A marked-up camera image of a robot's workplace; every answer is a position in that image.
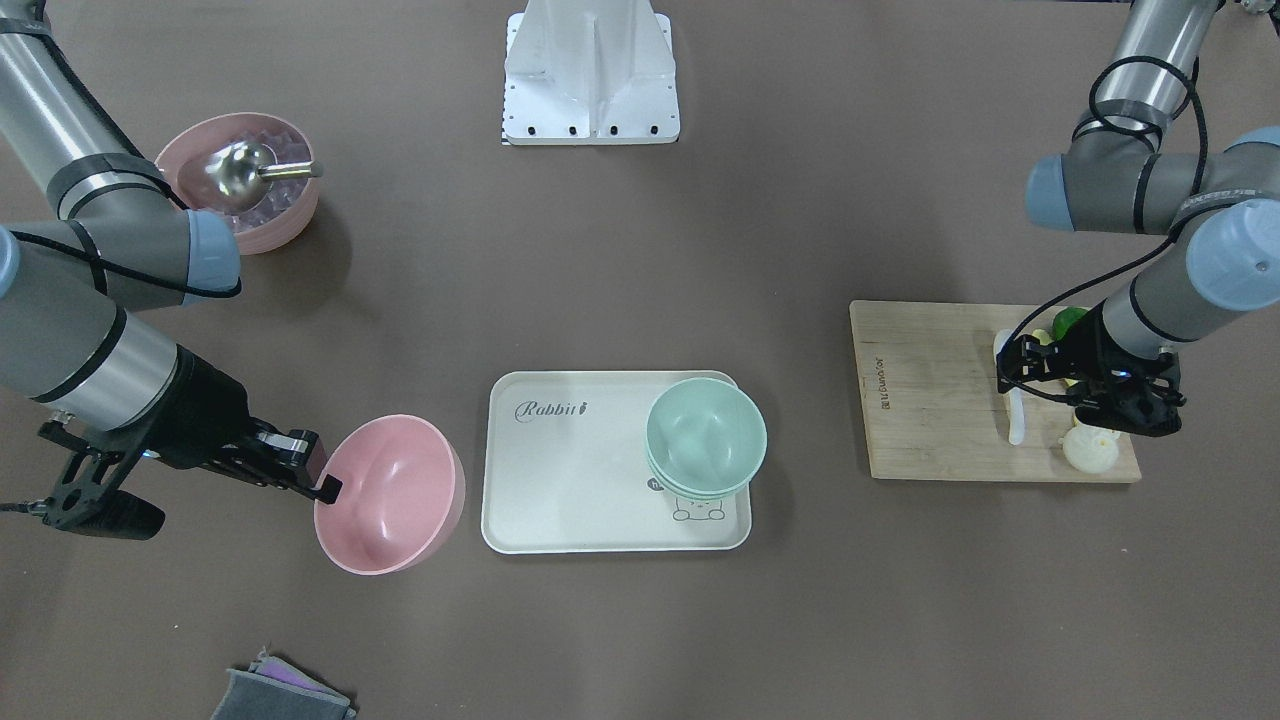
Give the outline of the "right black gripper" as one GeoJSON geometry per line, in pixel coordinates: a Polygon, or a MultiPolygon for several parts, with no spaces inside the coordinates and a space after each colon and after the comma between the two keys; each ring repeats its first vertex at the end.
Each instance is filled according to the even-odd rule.
{"type": "Polygon", "coordinates": [[[326,454],[317,433],[285,433],[252,416],[244,387],[187,348],[178,348],[175,374],[146,420],[147,450],[170,468],[306,491],[325,505],[340,496],[340,479],[321,479],[326,454]]]}

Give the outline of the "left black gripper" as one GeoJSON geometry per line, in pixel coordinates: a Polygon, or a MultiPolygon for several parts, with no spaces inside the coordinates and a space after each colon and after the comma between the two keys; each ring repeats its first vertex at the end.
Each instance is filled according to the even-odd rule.
{"type": "Polygon", "coordinates": [[[1070,401],[1059,379],[1101,380],[1132,372],[1172,370],[1172,331],[1155,322],[1138,300],[1105,300],[1091,309],[1059,342],[1041,345],[1025,332],[1036,309],[1012,331],[996,363],[997,391],[1023,389],[1048,401],[1070,401]]]}

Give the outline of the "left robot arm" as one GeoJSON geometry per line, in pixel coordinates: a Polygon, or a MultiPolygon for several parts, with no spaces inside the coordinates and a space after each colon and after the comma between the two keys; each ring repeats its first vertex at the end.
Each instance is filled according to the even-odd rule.
{"type": "Polygon", "coordinates": [[[1085,413],[1175,413],[1179,355],[1277,302],[1277,129],[1208,147],[1196,86],[1219,1],[1134,1],[1066,152],[1039,160],[1027,215],[1060,231],[1160,237],[1129,281],[1065,336],[1015,331],[997,356],[1001,393],[1070,380],[1085,413]]]}

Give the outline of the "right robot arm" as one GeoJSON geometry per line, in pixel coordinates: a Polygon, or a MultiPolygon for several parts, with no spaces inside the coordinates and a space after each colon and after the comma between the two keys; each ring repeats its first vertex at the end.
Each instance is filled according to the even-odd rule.
{"type": "Polygon", "coordinates": [[[3,386],[54,414],[70,452],[46,500],[55,527],[138,500],[146,456],[333,503],[311,432],[250,413],[244,388],[141,316],[241,291],[230,228],[187,208],[70,68],[41,1],[3,4],[3,137],[54,211],[3,227],[3,386]]]}

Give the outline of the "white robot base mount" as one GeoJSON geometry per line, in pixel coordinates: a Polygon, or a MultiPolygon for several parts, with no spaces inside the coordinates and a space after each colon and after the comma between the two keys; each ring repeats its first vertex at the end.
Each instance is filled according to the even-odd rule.
{"type": "Polygon", "coordinates": [[[509,146],[675,143],[671,19],[649,1],[530,1],[506,22],[500,140],[509,146]]]}

